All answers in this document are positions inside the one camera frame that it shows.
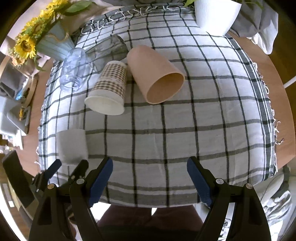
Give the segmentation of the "grey faceted glass cup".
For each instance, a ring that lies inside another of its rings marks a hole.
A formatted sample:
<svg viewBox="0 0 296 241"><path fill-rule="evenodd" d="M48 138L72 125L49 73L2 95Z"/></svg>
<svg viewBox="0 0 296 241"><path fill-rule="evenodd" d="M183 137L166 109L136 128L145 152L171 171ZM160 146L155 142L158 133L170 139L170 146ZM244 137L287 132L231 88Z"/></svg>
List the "grey faceted glass cup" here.
<svg viewBox="0 0 296 241"><path fill-rule="evenodd" d="M86 51L91 66L100 73L110 61L121 61L128 54L128 48L119 35L110 35Z"/></svg>

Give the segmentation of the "white paper cup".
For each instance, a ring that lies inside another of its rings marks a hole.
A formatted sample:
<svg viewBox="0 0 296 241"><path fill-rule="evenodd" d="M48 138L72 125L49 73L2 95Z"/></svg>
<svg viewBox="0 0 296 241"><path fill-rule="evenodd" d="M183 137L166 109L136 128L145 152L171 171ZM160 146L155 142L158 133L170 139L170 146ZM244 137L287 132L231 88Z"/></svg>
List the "white paper cup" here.
<svg viewBox="0 0 296 241"><path fill-rule="evenodd" d="M88 160L86 132L83 129L70 129L56 134L56 145L59 159L64 165L78 165Z"/></svg>

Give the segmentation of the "black white checked tablecloth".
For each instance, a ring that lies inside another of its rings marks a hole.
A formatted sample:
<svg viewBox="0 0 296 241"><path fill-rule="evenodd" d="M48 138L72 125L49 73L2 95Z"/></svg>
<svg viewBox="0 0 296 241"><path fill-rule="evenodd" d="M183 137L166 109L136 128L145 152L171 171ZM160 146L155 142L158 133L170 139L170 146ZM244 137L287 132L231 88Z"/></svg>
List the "black white checked tablecloth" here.
<svg viewBox="0 0 296 241"><path fill-rule="evenodd" d="M128 78L125 111L106 116L84 104L99 78L90 68L75 93L60 89L62 64L55 62L41 108L39 162L58 157L56 133L86 132L88 162L95 169L109 156L114 169L101 200L111 204L167 207L200 201L187 173L195 156L231 185L259 184L274 176L276 129L269 90L257 64L229 35L201 30L194 11L180 4L126 6L97 16L72 35L89 50L120 36L128 48L146 45L185 76L180 91L159 104L145 101Z"/></svg>

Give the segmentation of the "clear blue plastic cup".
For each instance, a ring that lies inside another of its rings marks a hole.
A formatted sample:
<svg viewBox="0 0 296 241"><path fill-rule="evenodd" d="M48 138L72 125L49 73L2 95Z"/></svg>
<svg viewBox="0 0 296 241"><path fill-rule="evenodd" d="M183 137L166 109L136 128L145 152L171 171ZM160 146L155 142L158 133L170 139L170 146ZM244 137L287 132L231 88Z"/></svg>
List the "clear blue plastic cup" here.
<svg viewBox="0 0 296 241"><path fill-rule="evenodd" d="M83 48L69 51L63 61L60 76L60 89L63 92L77 92L82 87L87 64L89 58Z"/></svg>

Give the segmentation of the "green potted plant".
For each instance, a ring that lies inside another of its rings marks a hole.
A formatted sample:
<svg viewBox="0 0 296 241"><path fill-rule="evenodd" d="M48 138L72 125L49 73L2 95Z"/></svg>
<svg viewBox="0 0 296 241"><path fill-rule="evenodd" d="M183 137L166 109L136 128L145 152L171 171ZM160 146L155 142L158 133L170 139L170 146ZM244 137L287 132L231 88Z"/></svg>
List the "green potted plant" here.
<svg viewBox="0 0 296 241"><path fill-rule="evenodd" d="M196 0L186 0L184 6L187 7L187 6L191 5L191 4L193 4L195 1L196 1Z"/></svg>

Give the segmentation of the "light blue ribbed vase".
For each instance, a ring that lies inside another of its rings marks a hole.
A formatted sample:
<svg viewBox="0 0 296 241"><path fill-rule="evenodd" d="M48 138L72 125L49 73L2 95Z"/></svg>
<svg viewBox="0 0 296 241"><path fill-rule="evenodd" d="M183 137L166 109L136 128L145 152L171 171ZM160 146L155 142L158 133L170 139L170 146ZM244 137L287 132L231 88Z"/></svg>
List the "light blue ribbed vase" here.
<svg viewBox="0 0 296 241"><path fill-rule="evenodd" d="M36 45L36 50L57 61L64 61L68 53L75 48L69 33L60 21L46 33Z"/></svg>

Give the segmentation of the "grey blanket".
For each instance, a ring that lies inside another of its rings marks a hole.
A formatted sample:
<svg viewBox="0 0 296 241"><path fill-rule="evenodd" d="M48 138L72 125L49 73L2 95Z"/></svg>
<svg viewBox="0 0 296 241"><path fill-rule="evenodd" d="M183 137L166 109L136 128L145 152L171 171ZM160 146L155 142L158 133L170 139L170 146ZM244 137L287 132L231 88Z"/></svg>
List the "grey blanket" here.
<svg viewBox="0 0 296 241"><path fill-rule="evenodd" d="M270 55L278 35L278 13L266 1L246 1L230 31L238 37L250 39Z"/></svg>

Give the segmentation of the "pink plastic cup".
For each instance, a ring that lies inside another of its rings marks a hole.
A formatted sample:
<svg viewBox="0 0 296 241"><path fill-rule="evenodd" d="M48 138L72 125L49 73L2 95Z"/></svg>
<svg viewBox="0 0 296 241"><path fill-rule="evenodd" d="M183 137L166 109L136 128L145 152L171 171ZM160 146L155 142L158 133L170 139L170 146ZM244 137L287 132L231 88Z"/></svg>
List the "pink plastic cup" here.
<svg viewBox="0 0 296 241"><path fill-rule="evenodd" d="M184 84L184 74L166 57L146 45L132 48L127 55L127 63L149 104L167 101Z"/></svg>

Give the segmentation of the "white plant pot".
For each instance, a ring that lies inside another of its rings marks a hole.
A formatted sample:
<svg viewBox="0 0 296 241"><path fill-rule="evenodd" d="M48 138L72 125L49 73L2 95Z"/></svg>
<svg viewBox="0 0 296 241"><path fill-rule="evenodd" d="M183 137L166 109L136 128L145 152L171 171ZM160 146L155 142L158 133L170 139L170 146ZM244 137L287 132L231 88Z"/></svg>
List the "white plant pot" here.
<svg viewBox="0 0 296 241"><path fill-rule="evenodd" d="M194 2L196 23L210 35L225 35L236 20L242 4L230 0Z"/></svg>

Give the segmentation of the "sunflower bouquet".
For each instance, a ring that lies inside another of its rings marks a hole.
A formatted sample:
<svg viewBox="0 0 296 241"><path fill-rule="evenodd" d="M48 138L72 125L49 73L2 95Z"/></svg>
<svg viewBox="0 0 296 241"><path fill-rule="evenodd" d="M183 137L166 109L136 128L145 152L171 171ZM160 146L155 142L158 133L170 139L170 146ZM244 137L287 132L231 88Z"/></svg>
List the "sunflower bouquet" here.
<svg viewBox="0 0 296 241"><path fill-rule="evenodd" d="M51 1L37 17L33 17L15 38L15 45L9 49L14 66L20 67L29 59L37 61L36 45L63 16L75 16L86 10L91 1Z"/></svg>

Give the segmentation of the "brown checked paper cup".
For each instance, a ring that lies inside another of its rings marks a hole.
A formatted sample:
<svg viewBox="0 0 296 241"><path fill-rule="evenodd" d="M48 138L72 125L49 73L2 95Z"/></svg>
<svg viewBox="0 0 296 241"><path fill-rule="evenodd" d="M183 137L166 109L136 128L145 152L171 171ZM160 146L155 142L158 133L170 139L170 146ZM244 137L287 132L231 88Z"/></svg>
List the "brown checked paper cup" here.
<svg viewBox="0 0 296 241"><path fill-rule="evenodd" d="M121 115L125 111L127 66L110 61L103 68L98 81L84 103L91 110L105 115Z"/></svg>

